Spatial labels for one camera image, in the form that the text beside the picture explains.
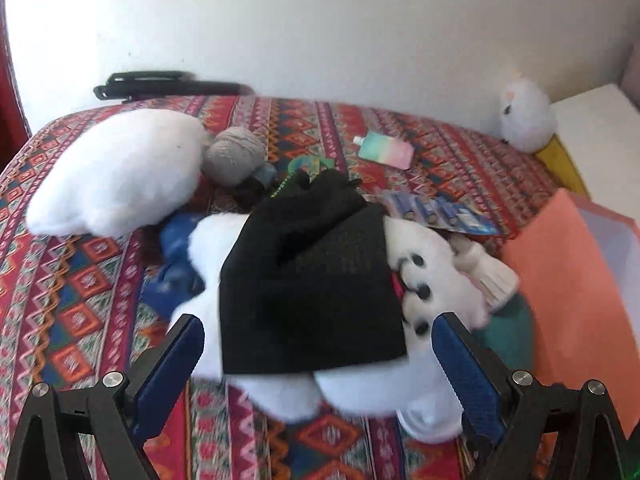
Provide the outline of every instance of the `white pillow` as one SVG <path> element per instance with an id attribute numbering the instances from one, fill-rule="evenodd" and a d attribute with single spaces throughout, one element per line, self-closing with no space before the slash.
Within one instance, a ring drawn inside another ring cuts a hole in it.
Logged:
<path id="1" fill-rule="evenodd" d="M 206 129 L 170 110 L 112 116 L 55 163 L 26 214 L 37 235 L 117 237 L 158 223 L 198 185 Z"/>

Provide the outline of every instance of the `red curtain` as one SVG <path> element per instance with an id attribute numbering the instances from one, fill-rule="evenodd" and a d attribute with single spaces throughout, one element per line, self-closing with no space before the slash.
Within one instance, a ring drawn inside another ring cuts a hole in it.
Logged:
<path id="1" fill-rule="evenodd" d="M 28 138 L 26 121 L 15 88 L 4 0 L 0 0 L 0 170 L 4 169 Z"/>

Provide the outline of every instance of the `orange folder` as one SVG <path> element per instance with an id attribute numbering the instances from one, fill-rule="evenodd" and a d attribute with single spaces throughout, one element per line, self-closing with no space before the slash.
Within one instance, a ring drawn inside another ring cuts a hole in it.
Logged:
<path id="1" fill-rule="evenodd" d="M 580 389 L 598 379 L 628 437 L 640 419 L 635 221 L 561 189 L 502 256 L 532 309 L 538 380 Z"/>

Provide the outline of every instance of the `white plush toy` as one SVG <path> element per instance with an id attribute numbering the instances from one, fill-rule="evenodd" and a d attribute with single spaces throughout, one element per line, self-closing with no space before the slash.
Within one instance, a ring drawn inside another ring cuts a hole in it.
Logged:
<path id="1" fill-rule="evenodd" d="M 501 95 L 501 136 L 516 150 L 544 148 L 558 129 L 549 97 L 531 79 L 520 77 Z"/>
<path id="2" fill-rule="evenodd" d="M 218 319 L 220 269 L 246 215 L 217 214 L 197 225 L 189 254 L 206 290 L 178 307 L 172 317 L 198 316 L 205 327 L 203 355 L 193 374 L 222 377 Z M 227 376 L 265 412 L 286 422 L 312 418 L 322 399 L 351 413 L 385 416 L 398 411 L 405 428 L 425 442 L 442 442 L 462 430 L 460 406 L 433 350 L 430 325 L 442 312 L 455 312 L 468 329 L 489 321 L 482 293 L 454 266 L 449 244 L 434 231 L 385 218 L 389 266 L 399 271 L 407 292 L 402 301 L 408 356 L 396 361 L 325 370 L 315 374 Z"/>
<path id="3" fill-rule="evenodd" d="M 34 193 L 29 231 L 117 237 L 156 224 L 193 195 L 206 135 L 197 118 L 170 110 L 125 112 L 96 124 Z"/>

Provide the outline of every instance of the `bed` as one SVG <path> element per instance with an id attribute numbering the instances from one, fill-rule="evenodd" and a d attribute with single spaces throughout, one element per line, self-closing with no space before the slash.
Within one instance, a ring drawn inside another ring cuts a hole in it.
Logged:
<path id="1" fill-rule="evenodd" d="M 268 160 L 286 174 L 301 155 L 333 158 L 362 180 L 364 195 L 399 189 L 473 203 L 500 226 L 497 251 L 557 185 L 540 162 L 476 132 L 372 108 L 254 96 L 158 98 L 75 113 L 47 125 L 0 177 L 0 472 L 32 381 L 81 388 L 126 369 L 164 335 L 166 325 L 139 301 L 152 268 L 141 263 L 141 234 L 33 237 L 24 212 L 60 153 L 87 128 L 136 108 L 193 116 L 215 134 L 228 126 L 267 127 Z M 410 140 L 417 164 L 394 170 L 360 160 L 351 141 L 367 130 Z M 202 182 L 202 211 L 231 210 L 229 195 Z M 94 479 L 108 476 L 90 437 L 83 445 Z M 255 410 L 239 390 L 192 380 L 146 453 L 163 480 L 412 478 L 456 480 L 468 467 L 462 442 L 428 446 L 395 419 L 340 416 L 326 407 L 311 422 L 284 426 Z"/>

